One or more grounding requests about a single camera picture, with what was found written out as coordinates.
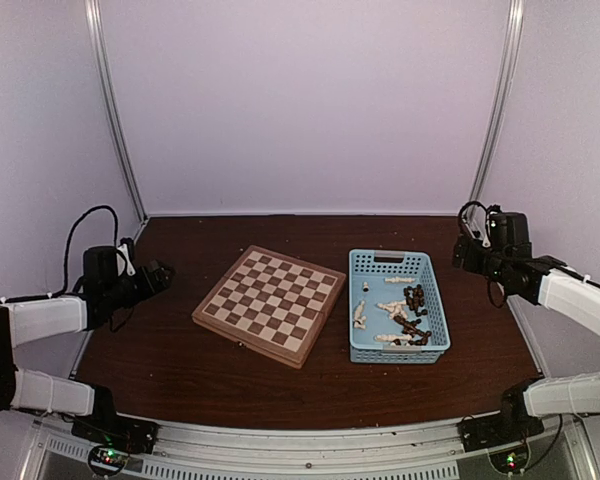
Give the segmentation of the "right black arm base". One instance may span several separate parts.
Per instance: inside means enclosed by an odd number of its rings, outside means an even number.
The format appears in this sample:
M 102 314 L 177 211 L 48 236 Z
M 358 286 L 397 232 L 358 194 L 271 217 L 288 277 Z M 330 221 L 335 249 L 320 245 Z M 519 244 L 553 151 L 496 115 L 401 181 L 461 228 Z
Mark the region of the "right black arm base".
M 521 442 L 544 432 L 541 419 L 527 413 L 521 397 L 505 395 L 497 413 L 463 419 L 458 431 L 466 452 Z

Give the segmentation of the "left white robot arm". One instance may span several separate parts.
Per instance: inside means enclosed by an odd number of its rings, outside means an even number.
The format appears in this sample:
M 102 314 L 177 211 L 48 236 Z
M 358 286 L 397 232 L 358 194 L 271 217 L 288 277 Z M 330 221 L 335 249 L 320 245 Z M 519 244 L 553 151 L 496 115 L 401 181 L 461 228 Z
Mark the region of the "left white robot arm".
M 95 330 L 119 310 L 135 306 L 167 290 L 175 271 L 153 260 L 133 263 L 133 243 L 98 246 L 83 254 L 78 289 L 39 297 L 0 299 L 0 412 L 10 409 L 85 417 L 86 429 L 103 444 L 124 433 L 118 415 L 97 405 L 103 394 L 94 386 L 40 371 L 20 368 L 14 350 L 38 340 Z

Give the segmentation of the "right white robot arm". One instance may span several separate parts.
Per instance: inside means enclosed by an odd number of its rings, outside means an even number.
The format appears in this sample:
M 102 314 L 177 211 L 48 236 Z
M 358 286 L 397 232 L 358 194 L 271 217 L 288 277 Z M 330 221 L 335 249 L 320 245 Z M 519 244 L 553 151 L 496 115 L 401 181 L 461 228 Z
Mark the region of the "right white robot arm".
M 600 284 L 562 260 L 533 255 L 522 213 L 472 200 L 456 221 L 454 267 L 511 300 L 542 371 L 504 393 L 493 433 L 510 442 L 532 419 L 600 416 Z

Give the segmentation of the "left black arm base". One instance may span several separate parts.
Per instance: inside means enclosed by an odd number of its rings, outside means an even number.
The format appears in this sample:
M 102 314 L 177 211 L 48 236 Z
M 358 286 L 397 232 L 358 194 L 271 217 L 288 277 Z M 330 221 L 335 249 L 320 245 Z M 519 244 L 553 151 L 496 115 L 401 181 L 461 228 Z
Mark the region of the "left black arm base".
M 93 385 L 93 388 L 93 411 L 86 416 L 73 417 L 71 434 L 129 454 L 151 454 L 157 439 L 158 424 L 120 415 L 114 405 L 112 392 L 103 386 Z

